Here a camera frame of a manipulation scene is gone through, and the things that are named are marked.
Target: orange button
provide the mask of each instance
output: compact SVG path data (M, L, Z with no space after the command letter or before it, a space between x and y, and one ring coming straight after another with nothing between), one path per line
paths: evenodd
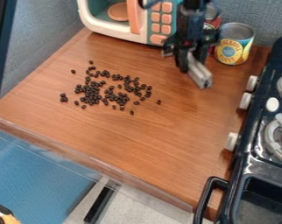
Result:
M173 4L172 3L163 3L162 4L162 11L166 13L170 13L173 11Z
M157 12L153 12L152 13L152 22L159 22L159 20L160 20L160 15L159 15L159 13L157 13Z
M164 14L162 16L162 23L163 24L169 25L172 21L173 21L173 17L171 15Z
M156 3L152 6L153 11L160 11L161 10L161 3Z
M162 33L166 34L166 35L170 34L171 33L171 26L167 25L167 24L162 25Z
M156 34L151 35L151 42L158 46L162 45L162 41L164 39L166 39L166 36L164 35L156 35Z
M152 24L152 31L153 32L159 32L160 31L160 25L159 24Z

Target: wood grain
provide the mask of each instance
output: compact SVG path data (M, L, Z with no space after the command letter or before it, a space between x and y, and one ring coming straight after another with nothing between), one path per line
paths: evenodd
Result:
M173 58L160 57L158 48L84 29L0 101L0 128L147 192L151 190L140 181L196 207L208 177L229 177L231 154L223 146L228 133L240 129L243 115L236 108L248 77L260 73L268 52L254 47L241 66L210 57L207 66L215 84L202 91L178 71ZM139 77L153 86L152 98L139 106L130 103L125 111L76 107L74 87L83 83L89 60L98 70ZM68 103L60 102L62 92ZM209 203L209 219L220 199L217 193Z

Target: toy stove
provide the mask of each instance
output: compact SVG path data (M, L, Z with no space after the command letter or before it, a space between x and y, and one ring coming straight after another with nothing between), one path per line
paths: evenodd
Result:
M194 216L202 217L211 193L225 191L215 223L282 224L282 38L262 74L249 78L240 109L248 114L240 134L229 133L234 151L230 181L208 180Z

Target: stove knob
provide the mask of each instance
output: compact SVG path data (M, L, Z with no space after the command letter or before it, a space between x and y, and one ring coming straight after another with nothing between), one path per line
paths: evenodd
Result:
M230 132L228 139L226 140L225 149L227 149L228 151L234 151L238 138L239 135L237 133Z
M240 102L239 108L240 109L248 109L250 105L252 94L243 93L242 100Z
M269 112L275 112L277 111L279 108L279 101L278 99L276 99L275 97L271 97L268 99L267 103L266 103L266 109Z
M257 79L258 77L256 75L251 75L250 78L248 79L246 90L249 92L253 92L253 90L257 86Z

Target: metal can lid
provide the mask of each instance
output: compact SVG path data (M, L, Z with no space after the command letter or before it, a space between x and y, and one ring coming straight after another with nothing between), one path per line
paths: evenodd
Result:
M206 19L215 19L217 17L217 14L219 14L219 11L216 9L216 7L214 7L213 4L209 3L207 5Z
M254 37L254 31L246 24L228 23L221 27L221 35L226 39L246 40Z

